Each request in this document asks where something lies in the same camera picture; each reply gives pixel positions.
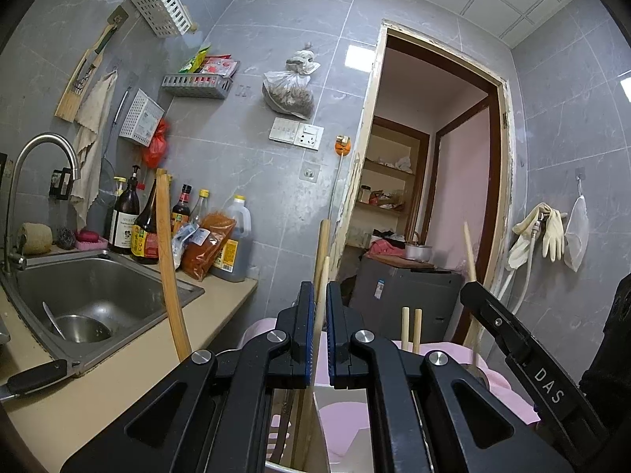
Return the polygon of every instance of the wooden cutting board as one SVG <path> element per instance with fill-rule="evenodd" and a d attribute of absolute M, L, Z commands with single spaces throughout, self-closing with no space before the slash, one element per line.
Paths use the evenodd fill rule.
<path fill-rule="evenodd" d="M 395 266 L 396 268 L 435 268 L 431 263 L 406 260 L 400 256 L 387 256 L 384 254 L 366 254 L 365 257 L 385 263 L 386 265 Z"/>

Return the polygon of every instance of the kitchen countertop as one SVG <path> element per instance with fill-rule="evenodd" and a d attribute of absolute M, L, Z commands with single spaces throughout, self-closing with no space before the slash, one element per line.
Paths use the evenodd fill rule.
<path fill-rule="evenodd" d="M 197 282 L 206 292 L 184 309 L 193 350 L 207 345 L 254 291 L 257 282 L 232 283 L 215 276 Z M 0 289 L 0 317 L 11 340 L 0 347 L 0 383 L 51 360 Z M 79 378 L 8 400 L 4 408 L 26 445 L 50 473 L 178 365 L 168 319 L 106 358 Z"/>

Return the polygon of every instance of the hanging towel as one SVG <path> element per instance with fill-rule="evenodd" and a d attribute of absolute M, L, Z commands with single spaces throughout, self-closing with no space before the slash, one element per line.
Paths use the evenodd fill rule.
<path fill-rule="evenodd" d="M 83 101 L 77 112 L 80 124 L 73 147 L 79 157 L 81 179 L 75 181 L 70 202 L 77 211 L 77 229 L 85 227 L 88 209 L 99 194 L 103 134 L 118 73 L 104 75 Z"/>

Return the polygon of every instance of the pink soap dish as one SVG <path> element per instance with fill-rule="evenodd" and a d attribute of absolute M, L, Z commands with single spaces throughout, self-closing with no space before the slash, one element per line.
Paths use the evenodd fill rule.
<path fill-rule="evenodd" d="M 80 251 L 93 251 L 98 249 L 107 249 L 107 240 L 102 236 L 99 236 L 99 241 L 79 241 L 75 242 L 75 247 Z"/>

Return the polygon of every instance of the red plastic bag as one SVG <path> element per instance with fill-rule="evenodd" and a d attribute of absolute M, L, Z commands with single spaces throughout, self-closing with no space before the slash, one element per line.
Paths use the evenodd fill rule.
<path fill-rule="evenodd" d="M 158 128 L 153 134 L 153 138 L 149 143 L 149 147 L 143 149 L 143 161 L 150 169 L 156 169 L 160 163 L 160 160 L 166 153 L 166 131 L 168 130 L 168 123 L 164 118 L 160 119 Z"/>

